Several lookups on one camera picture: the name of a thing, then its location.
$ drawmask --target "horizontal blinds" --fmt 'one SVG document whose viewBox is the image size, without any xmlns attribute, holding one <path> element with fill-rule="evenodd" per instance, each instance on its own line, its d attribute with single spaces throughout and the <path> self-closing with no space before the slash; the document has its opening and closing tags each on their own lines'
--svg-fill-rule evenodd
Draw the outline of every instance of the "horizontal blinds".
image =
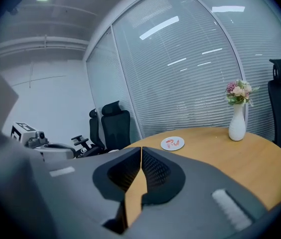
<svg viewBox="0 0 281 239">
<path fill-rule="evenodd" d="M 159 12 L 140 13 L 151 6 Z M 228 39 L 200 3 L 144 0 L 113 29 L 144 137 L 229 125 L 233 109 L 225 89 L 241 73 Z"/>
<path fill-rule="evenodd" d="M 101 111 L 104 105 L 120 101 L 121 109 L 129 111 L 131 114 L 131 143 L 140 140 L 126 82 L 120 69 L 110 30 L 105 33 L 90 55 L 87 61 L 87 72 L 99 117 L 102 116 Z"/>
<path fill-rule="evenodd" d="M 268 94 L 273 64 L 269 59 L 281 59 L 280 21 L 264 0 L 202 1 L 214 11 L 232 38 L 247 81 L 260 87 L 251 95 L 254 107 L 249 107 L 247 131 L 273 140 L 275 129 Z"/>
</svg>

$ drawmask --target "white vase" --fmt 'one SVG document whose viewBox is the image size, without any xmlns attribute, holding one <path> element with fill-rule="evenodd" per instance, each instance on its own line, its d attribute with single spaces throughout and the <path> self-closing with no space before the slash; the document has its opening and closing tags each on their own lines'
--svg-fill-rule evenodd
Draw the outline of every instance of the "white vase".
<svg viewBox="0 0 281 239">
<path fill-rule="evenodd" d="M 233 105 L 234 116 L 229 125 L 229 137 L 233 141 L 240 141 L 246 134 L 246 123 L 242 109 L 244 104 Z"/>
</svg>

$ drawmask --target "round table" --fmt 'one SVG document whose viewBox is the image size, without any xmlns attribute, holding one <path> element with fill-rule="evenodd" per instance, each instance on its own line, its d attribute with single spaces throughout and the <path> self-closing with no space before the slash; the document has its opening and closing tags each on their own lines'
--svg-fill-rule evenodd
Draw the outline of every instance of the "round table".
<svg viewBox="0 0 281 239">
<path fill-rule="evenodd" d="M 254 193 L 268 210 L 281 202 L 281 149 L 271 141 L 246 133 L 236 142 L 230 140 L 227 128 L 196 127 L 159 133 L 128 147 L 163 150 L 160 142 L 170 136 L 185 140 L 185 146 L 173 153 L 217 167 Z M 125 196 L 129 226 L 141 213 L 141 196 L 146 192 L 145 175 L 140 169 Z"/>
</svg>

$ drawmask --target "white plate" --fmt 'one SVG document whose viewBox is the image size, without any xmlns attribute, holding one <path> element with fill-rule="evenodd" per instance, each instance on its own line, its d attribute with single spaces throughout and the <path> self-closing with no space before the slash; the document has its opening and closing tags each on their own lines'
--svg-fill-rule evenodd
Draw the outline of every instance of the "white plate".
<svg viewBox="0 0 281 239">
<path fill-rule="evenodd" d="M 178 136 L 171 136 L 161 141 L 160 146 L 165 150 L 178 150 L 185 145 L 183 138 Z"/>
</svg>

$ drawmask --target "window blind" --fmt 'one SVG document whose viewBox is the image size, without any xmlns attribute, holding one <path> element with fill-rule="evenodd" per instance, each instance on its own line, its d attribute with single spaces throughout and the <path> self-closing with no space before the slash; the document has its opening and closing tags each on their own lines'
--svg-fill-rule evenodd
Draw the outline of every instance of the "window blind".
<svg viewBox="0 0 281 239">
<path fill-rule="evenodd" d="M 140 13 L 151 6 L 159 12 Z M 225 89 L 241 73 L 228 39 L 200 3 L 144 0 L 113 29 L 143 137 L 229 126 L 233 109 Z"/>
<path fill-rule="evenodd" d="M 102 108 L 104 105 L 119 100 L 121 109 L 129 111 L 131 114 L 131 143 L 140 140 L 141 137 L 136 126 L 135 115 L 110 29 L 98 42 L 87 60 L 87 72 L 99 118 L 103 116 Z"/>
<path fill-rule="evenodd" d="M 281 22 L 264 0 L 202 0 L 220 19 L 241 58 L 247 81 L 258 92 L 251 98 L 247 131 L 274 138 L 274 120 L 268 94 L 273 79 L 269 59 L 281 59 Z"/>
</svg>

